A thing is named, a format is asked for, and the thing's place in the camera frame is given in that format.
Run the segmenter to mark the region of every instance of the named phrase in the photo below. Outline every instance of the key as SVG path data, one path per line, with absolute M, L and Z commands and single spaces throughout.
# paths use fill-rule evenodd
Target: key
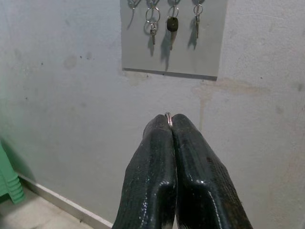
M 156 27 L 154 25 L 151 25 L 151 36 L 152 36 L 153 45 L 156 44 L 156 34 L 157 34 Z
M 199 38 L 199 23 L 200 23 L 200 16 L 196 15 L 196 37 Z
M 169 17 L 167 19 L 167 30 L 171 32 L 171 50 L 173 50 L 173 43 L 176 39 L 177 31 L 179 28 L 178 18 Z

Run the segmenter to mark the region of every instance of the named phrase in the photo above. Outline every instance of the floor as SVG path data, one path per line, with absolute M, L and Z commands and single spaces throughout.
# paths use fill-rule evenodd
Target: floor
M 0 198 L 0 229 L 92 229 L 31 191 L 24 192 L 26 200 L 17 205 Z

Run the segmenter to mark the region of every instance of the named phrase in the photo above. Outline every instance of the key ring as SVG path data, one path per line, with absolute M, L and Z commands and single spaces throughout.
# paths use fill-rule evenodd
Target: key ring
M 172 10 L 172 9 L 173 9 L 173 14 L 175 13 L 175 10 L 177 10 L 177 15 L 176 15 L 176 16 L 174 16 L 174 15 L 170 16 L 170 13 L 171 13 L 171 10 Z M 178 15 L 179 15 L 179 8 L 178 8 L 177 6 L 172 6 L 172 7 L 170 7 L 170 9 L 169 9 L 168 12 L 167 12 L 167 16 L 168 16 L 168 17 L 177 18 Z
M 152 10 L 152 16 L 151 16 L 150 19 L 148 19 L 148 12 L 149 12 L 150 10 Z M 156 10 L 156 11 L 158 12 L 158 14 L 159 14 L 158 20 L 157 20 L 156 22 L 153 22 L 153 21 L 151 20 L 151 19 L 153 18 L 153 10 Z M 161 17 L 160 10 L 159 10 L 157 7 L 155 7 L 155 6 L 152 6 L 151 8 L 148 8 L 148 10 L 146 11 L 145 17 L 146 17 L 146 22 L 147 22 L 147 23 L 149 23 L 149 24 L 151 24 L 151 25 L 152 25 L 152 24 L 157 24 L 157 23 L 160 21 L 160 17 Z
M 172 127 L 172 126 L 173 126 L 173 121 L 172 121 L 171 113 L 166 112 L 166 113 L 165 113 L 165 117 L 166 117 L 167 120 L 168 120 L 168 125 L 169 125 L 170 127 Z
M 196 15 L 200 15 L 203 12 L 203 6 L 201 4 L 195 5 L 194 7 L 194 14 Z

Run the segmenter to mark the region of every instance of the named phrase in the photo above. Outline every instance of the green chair leg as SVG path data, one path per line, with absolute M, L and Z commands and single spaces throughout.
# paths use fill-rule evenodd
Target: green chair leg
M 18 204 L 25 199 L 17 173 L 0 144 L 0 197 L 9 194 L 12 202 Z

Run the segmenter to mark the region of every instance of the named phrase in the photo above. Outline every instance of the stain on wall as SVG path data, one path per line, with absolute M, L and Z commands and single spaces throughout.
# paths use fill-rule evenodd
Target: stain on wall
M 244 94 L 248 96 L 261 96 L 270 93 L 265 87 L 257 87 L 243 80 L 222 78 L 217 81 L 201 81 L 199 86 L 192 92 L 200 99 L 200 123 L 199 130 L 202 131 L 204 107 L 212 99 L 215 92 L 226 92 L 229 94 Z
M 281 115 L 282 113 L 284 113 L 284 109 L 281 108 L 280 106 L 276 106 L 275 107 L 275 111 L 277 114 Z
M 71 70 L 76 66 L 76 64 L 77 64 L 77 57 L 75 55 L 68 56 L 63 62 L 63 66 L 67 70 Z
M 15 54 L 15 57 L 18 61 L 21 61 L 22 60 L 22 53 L 20 52 L 19 49 L 14 49 L 14 54 Z
M 304 92 L 305 91 L 305 85 L 304 85 L 303 82 L 292 83 L 292 88 L 297 90 L 298 92 Z
M 141 82 L 149 79 L 147 73 L 124 71 L 124 74 L 128 78 L 130 86 L 138 86 Z
M 91 60 L 92 59 L 92 53 L 91 52 L 87 52 L 86 58 L 87 58 L 87 60 Z

